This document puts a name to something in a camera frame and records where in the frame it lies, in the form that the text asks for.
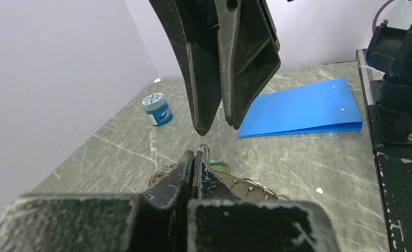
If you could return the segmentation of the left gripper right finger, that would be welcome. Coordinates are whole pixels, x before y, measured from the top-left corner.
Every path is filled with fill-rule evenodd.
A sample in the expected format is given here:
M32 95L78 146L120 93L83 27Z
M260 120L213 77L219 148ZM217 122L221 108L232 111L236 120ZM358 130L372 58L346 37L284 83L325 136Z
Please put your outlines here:
M194 159L188 203L187 251L338 251L330 218L308 201L244 199Z

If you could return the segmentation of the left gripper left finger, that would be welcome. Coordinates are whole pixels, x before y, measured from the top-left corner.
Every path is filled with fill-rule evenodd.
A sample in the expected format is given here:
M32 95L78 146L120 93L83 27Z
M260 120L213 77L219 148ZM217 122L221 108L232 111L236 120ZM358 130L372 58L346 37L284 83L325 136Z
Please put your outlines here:
M194 154L141 193L24 194L0 217L0 251L186 251Z

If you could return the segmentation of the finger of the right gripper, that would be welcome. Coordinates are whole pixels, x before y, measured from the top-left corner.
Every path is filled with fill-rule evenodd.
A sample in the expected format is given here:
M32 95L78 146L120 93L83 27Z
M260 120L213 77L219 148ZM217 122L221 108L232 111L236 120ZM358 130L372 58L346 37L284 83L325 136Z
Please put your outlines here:
M222 99L214 1L152 0L181 70L192 124L206 135Z
M224 114L238 129L280 68L280 42L266 1L215 1L215 6Z

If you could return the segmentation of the green key tag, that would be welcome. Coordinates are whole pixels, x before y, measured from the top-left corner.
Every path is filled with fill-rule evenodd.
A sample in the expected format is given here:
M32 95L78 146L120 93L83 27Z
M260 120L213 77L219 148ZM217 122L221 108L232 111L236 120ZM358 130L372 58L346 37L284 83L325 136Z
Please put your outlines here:
M210 166L214 171L225 172L229 169L228 165L222 161L211 160Z

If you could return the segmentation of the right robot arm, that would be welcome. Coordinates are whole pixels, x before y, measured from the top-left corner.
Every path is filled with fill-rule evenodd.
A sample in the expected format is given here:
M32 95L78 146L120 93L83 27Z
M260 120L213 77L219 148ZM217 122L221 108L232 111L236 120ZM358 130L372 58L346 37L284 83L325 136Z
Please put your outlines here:
M192 124L208 133L220 103L243 129L256 97L280 68L280 42L266 1L151 1L182 72ZM412 144L412 23L386 19L366 52L383 71L376 107L387 144Z

